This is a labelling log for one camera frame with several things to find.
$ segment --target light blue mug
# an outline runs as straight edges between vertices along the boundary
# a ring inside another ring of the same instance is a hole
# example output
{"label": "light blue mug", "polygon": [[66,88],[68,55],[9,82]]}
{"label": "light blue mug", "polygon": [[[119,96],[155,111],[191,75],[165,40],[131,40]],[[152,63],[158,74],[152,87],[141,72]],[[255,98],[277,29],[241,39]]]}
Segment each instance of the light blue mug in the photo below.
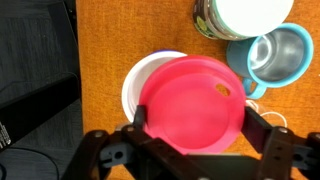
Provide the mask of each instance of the light blue mug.
{"label": "light blue mug", "polygon": [[[231,41],[227,48],[228,64],[243,77],[243,87],[251,99],[262,97],[267,88],[283,87],[299,79],[312,56],[310,34],[292,23],[283,23],[263,36]],[[251,91],[253,82],[256,87]]]}

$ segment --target orange table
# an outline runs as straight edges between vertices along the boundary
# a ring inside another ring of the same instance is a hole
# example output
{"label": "orange table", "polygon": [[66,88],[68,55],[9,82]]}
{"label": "orange table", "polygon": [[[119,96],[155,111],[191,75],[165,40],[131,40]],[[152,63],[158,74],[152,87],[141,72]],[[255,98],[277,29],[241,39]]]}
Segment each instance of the orange table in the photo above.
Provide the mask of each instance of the orange table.
{"label": "orange table", "polygon": [[[194,0],[79,0],[77,1],[84,131],[110,133],[126,122],[121,88],[130,68],[149,53],[175,49],[226,61],[227,41],[210,40],[195,30]],[[315,54],[308,71],[295,83],[268,89],[257,102],[282,113],[297,135],[320,131],[320,18],[317,0],[294,3],[286,22],[305,27],[313,37]],[[242,135],[227,150],[258,157]],[[294,171],[293,177],[303,179]],[[130,179],[123,167],[110,179]]]}

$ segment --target cup rim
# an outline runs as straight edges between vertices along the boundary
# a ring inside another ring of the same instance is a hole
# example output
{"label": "cup rim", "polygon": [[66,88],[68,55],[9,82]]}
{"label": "cup rim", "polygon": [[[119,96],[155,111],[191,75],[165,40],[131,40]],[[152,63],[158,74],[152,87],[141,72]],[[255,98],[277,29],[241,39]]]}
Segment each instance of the cup rim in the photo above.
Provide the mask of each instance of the cup rim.
{"label": "cup rim", "polygon": [[131,108],[130,108],[130,103],[128,101],[129,99],[129,88],[131,82],[134,80],[134,77],[136,74],[147,64],[156,61],[160,58],[165,58],[165,57],[172,57],[172,58],[178,58],[178,57],[183,57],[187,56],[187,54],[178,52],[175,50],[170,50],[170,49],[164,49],[164,50],[158,50],[155,51],[148,56],[144,57],[140,61],[138,61],[129,71],[127,74],[124,83],[122,85],[122,92],[121,92],[121,103],[122,103],[122,108],[124,110],[124,113],[126,117],[128,118],[129,122],[133,122],[134,120],[134,113],[132,113]]}
{"label": "cup rim", "polygon": [[311,35],[309,34],[309,32],[303,28],[302,26],[298,25],[298,24],[294,24],[294,23],[283,23],[281,24],[278,28],[276,28],[275,30],[278,29],[288,29],[291,30],[295,33],[298,34],[298,36],[301,38],[303,44],[304,44],[304,60],[302,61],[302,64],[299,66],[299,68],[293,72],[291,75],[289,75],[288,77],[285,77],[284,79],[278,80],[278,81],[265,81],[260,79],[259,77],[257,77],[255,75],[255,73],[253,72],[253,70],[251,69],[251,62],[250,62],[250,54],[253,51],[253,46],[262,38],[262,36],[258,36],[254,39],[254,41],[252,42],[252,45],[250,46],[250,49],[248,51],[248,56],[247,56],[247,68],[249,71],[249,74],[251,76],[251,78],[257,82],[260,85],[266,86],[266,87],[283,87],[286,86],[288,84],[291,84],[292,82],[296,81],[297,79],[299,79],[308,69],[312,57],[313,57],[313,51],[314,51],[314,45],[313,45],[313,41],[311,38]]}

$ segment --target light blue cup handle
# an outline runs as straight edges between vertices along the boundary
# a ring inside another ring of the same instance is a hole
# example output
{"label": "light blue cup handle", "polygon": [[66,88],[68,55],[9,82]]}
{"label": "light blue cup handle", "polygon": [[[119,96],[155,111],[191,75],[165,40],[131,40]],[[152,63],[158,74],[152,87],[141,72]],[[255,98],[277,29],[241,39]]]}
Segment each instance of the light blue cup handle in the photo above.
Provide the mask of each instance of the light blue cup handle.
{"label": "light blue cup handle", "polygon": [[244,91],[246,92],[247,98],[251,98],[251,99],[261,98],[264,95],[264,93],[266,92],[267,87],[257,83],[254,90],[251,91],[252,83],[253,83],[253,81],[249,78],[243,78],[243,80],[242,80],[242,85],[244,87]]}

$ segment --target white object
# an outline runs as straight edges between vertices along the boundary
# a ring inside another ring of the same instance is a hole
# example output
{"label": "white object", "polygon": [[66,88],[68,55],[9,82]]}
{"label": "white object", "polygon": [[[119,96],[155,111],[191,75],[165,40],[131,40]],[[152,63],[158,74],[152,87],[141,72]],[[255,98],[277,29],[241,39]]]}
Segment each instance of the white object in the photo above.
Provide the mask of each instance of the white object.
{"label": "white object", "polygon": [[161,50],[148,55],[133,66],[124,80],[121,94],[122,108],[130,122],[134,120],[141,89],[150,74],[162,64],[183,56],[186,54],[173,50]]}
{"label": "white object", "polygon": [[254,37],[276,29],[288,16],[293,0],[213,0],[213,8],[227,29]]}

